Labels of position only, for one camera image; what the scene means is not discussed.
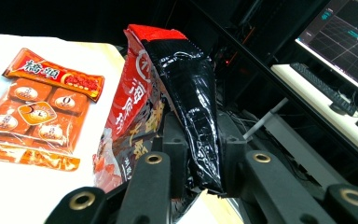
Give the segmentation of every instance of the monitor screen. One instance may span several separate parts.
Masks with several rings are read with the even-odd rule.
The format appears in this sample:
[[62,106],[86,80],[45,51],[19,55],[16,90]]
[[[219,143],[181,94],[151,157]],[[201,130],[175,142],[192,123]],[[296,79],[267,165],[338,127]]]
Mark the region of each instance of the monitor screen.
[[331,0],[296,42],[358,89],[358,0]]

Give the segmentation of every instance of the food wrapper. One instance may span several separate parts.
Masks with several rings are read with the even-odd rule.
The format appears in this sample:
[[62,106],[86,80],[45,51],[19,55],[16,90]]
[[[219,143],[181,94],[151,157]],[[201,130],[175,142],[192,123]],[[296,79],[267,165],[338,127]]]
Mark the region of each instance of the food wrapper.
[[173,110],[190,145],[190,187],[224,193],[211,60],[179,31],[132,24],[124,33],[128,57],[94,157],[96,186],[108,191],[120,184],[107,186],[110,176],[101,164],[114,164],[121,182],[131,179],[165,112]]
[[25,77],[70,91],[76,91],[97,102],[103,91],[103,76],[88,75],[46,61],[29,49],[22,49],[3,74]]
[[13,70],[19,58],[29,62],[31,59],[25,60],[31,57],[29,55],[41,68],[48,65],[50,69],[58,69],[56,78],[72,71],[38,61],[30,50],[21,50],[4,73],[13,78],[0,98],[0,161],[74,171],[80,159],[73,154],[90,99],[67,85],[53,84],[37,75],[25,74],[21,69]]

